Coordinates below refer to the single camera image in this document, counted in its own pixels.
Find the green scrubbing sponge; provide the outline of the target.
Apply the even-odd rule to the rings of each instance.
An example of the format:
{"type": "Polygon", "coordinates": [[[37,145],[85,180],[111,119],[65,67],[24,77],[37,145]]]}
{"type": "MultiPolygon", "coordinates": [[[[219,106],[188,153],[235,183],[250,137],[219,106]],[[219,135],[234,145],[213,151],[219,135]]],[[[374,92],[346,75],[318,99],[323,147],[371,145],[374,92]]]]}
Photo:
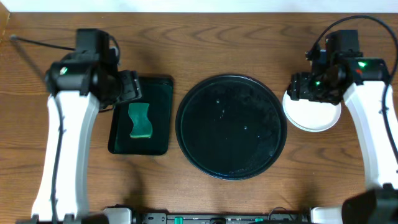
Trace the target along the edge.
{"type": "Polygon", "coordinates": [[[128,108],[128,115],[133,123],[130,138],[151,138],[153,133],[152,123],[148,118],[148,103],[131,103],[128,108]]]}

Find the white plate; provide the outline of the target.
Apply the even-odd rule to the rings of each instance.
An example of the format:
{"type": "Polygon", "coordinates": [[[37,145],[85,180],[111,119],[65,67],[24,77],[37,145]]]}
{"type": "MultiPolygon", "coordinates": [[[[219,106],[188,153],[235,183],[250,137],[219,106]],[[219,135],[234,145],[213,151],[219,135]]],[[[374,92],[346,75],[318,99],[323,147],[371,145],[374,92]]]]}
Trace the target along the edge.
{"type": "Polygon", "coordinates": [[[300,99],[294,101],[283,95],[282,107],[286,118],[296,127],[308,132],[322,132],[333,127],[341,115],[341,104],[312,102],[300,99]]]}

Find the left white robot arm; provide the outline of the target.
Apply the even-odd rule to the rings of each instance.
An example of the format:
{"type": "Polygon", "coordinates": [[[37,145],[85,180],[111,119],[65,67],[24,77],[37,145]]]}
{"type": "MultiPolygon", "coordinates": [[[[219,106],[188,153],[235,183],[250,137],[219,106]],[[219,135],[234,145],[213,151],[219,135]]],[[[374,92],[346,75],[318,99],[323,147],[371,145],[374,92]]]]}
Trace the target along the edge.
{"type": "Polygon", "coordinates": [[[49,134],[39,192],[27,223],[134,223],[123,205],[91,212],[87,194],[90,139],[108,105],[140,98],[137,73],[114,60],[68,55],[45,75],[49,134]]]}

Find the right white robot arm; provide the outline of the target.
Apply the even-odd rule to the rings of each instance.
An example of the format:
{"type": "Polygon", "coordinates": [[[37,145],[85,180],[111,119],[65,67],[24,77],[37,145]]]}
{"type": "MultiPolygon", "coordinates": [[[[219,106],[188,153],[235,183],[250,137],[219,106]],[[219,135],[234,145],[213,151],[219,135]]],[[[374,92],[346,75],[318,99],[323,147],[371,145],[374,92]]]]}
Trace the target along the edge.
{"type": "Polygon", "coordinates": [[[296,127],[324,131],[346,105],[361,148],[366,191],[337,207],[314,207],[314,223],[397,223],[397,116],[389,72],[379,58],[344,58],[292,75],[283,108],[296,127]]]}

